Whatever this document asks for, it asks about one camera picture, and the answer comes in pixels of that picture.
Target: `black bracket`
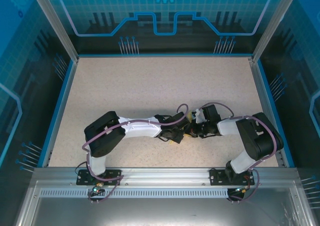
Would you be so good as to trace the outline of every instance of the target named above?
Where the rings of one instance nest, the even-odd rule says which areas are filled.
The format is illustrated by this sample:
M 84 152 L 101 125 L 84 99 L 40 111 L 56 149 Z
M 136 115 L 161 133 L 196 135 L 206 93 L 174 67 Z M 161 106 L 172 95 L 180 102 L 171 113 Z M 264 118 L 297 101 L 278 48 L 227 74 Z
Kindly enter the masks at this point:
M 108 179 L 121 176 L 121 170 L 106 170 L 99 177 Z M 100 180 L 92 177 L 90 172 L 87 169 L 79 170 L 78 176 L 76 178 L 76 185 L 86 185 L 86 186 L 95 186 L 97 183 L 101 182 Z M 114 186 L 118 180 L 104 182 L 105 186 Z
M 209 171 L 211 186 L 246 186 L 248 185 L 248 180 L 245 176 L 248 177 L 250 185 L 255 184 L 255 179 L 252 172 L 245 171 L 243 173 L 236 174 L 232 182 L 230 182 L 224 169 L 212 168 Z

